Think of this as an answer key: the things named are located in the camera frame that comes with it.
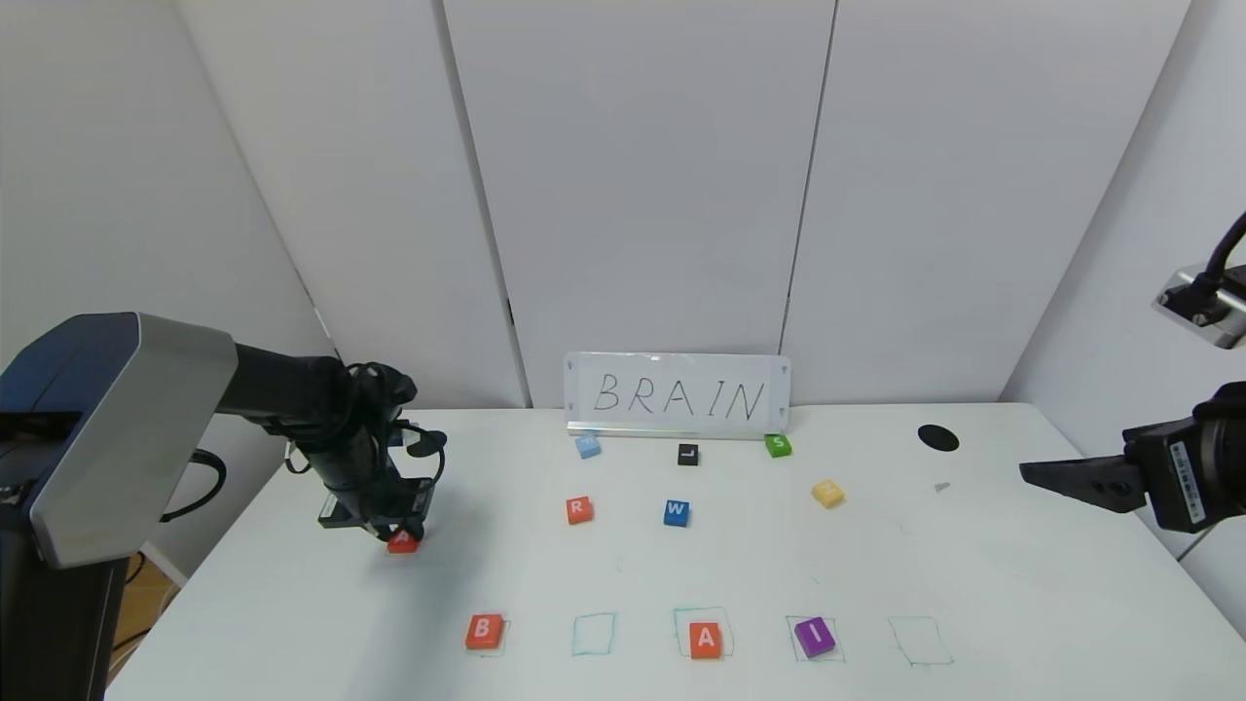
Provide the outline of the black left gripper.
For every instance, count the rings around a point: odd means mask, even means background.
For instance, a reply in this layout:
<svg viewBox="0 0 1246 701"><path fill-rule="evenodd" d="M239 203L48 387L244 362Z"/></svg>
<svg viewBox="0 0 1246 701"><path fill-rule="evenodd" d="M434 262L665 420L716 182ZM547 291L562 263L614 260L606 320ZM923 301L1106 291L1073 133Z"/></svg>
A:
<svg viewBox="0 0 1246 701"><path fill-rule="evenodd" d="M422 540L436 476L400 474L391 447L405 448L412 458L435 456L436 431L388 427L375 435L360 427L316 438L316 474L328 491L316 524L378 530L378 539L385 542L400 530L411 540Z"/></svg>

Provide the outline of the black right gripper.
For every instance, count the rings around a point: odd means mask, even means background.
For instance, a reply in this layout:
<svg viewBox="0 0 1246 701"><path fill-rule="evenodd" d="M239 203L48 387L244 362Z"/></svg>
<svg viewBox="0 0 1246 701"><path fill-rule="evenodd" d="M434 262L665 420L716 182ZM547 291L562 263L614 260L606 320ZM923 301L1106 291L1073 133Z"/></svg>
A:
<svg viewBox="0 0 1246 701"><path fill-rule="evenodd" d="M1019 464L1030 486L1111 510L1153 507L1158 525L1197 534L1245 514L1245 383L1220 386L1191 416L1121 432L1124 456Z"/></svg>

